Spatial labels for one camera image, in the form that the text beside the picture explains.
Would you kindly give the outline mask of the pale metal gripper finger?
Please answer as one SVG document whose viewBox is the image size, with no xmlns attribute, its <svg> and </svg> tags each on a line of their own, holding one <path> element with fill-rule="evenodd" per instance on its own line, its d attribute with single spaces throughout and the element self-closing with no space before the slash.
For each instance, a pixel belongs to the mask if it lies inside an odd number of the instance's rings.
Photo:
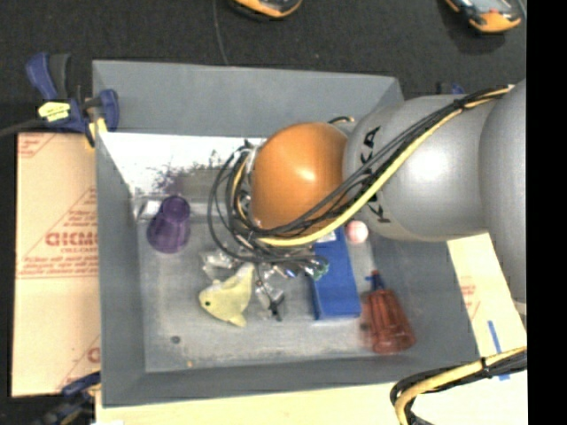
<svg viewBox="0 0 567 425">
<path fill-rule="evenodd" d="M 269 306 L 272 316 L 277 321 L 283 320 L 285 294 L 284 290 L 273 283 L 268 283 Z"/>
<path fill-rule="evenodd" d="M 270 307 L 271 296 L 269 293 L 268 280 L 271 276 L 270 271 L 265 267 L 258 267 L 255 286 L 256 286 L 256 296 L 258 300 L 262 303 L 263 307 Z"/>
</svg>

